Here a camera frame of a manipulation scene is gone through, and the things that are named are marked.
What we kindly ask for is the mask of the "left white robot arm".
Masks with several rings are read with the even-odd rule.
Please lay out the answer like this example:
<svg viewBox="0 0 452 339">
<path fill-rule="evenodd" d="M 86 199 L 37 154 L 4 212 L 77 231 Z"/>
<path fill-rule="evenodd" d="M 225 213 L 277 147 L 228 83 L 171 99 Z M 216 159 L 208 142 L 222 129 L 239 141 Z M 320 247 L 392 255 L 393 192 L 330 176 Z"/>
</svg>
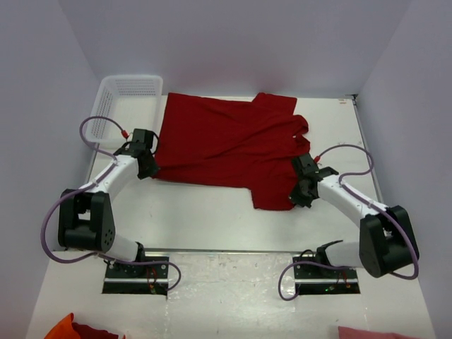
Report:
<svg viewBox="0 0 452 339">
<path fill-rule="evenodd" d="M 159 171 L 154 154 L 155 132 L 135 129 L 130 141 L 114 154 L 108 167 L 90 183 L 61 195 L 58 242 L 62 247 L 91 251 L 121 263 L 132 278 L 145 273 L 143 246 L 117 234 L 112 202 L 133 179 L 147 179 Z"/>
</svg>

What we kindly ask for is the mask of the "red t shirt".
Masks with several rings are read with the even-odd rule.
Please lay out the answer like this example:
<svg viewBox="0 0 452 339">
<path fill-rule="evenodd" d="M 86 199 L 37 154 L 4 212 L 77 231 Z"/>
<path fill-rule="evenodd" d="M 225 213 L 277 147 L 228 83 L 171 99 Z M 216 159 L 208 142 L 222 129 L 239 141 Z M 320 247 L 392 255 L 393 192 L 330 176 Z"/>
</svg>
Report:
<svg viewBox="0 0 452 339">
<path fill-rule="evenodd" d="M 155 178 L 248 189 L 255 209 L 286 211 L 297 183 L 292 159 L 308 153 L 308 121 L 297 98 L 259 93 L 251 101 L 167 96 Z"/>
</svg>

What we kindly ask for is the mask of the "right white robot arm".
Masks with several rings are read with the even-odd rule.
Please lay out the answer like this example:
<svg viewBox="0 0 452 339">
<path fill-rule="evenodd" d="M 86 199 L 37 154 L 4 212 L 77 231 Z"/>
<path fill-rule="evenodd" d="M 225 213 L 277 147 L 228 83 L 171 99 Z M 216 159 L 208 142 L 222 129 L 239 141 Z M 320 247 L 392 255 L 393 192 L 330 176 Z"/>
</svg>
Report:
<svg viewBox="0 0 452 339">
<path fill-rule="evenodd" d="M 292 160 L 297 175 L 290 200 L 310 208 L 321 199 L 334 206 L 354 225 L 359 240 L 336 240 L 317 248 L 316 272 L 329 278 L 344 268 L 363 268 L 374 278 L 391 274 L 405 280 L 419 275 L 420 253 L 410 217 L 401 206 L 388 207 L 373 201 L 344 181 L 332 167 L 318 167 L 306 153 Z"/>
</svg>

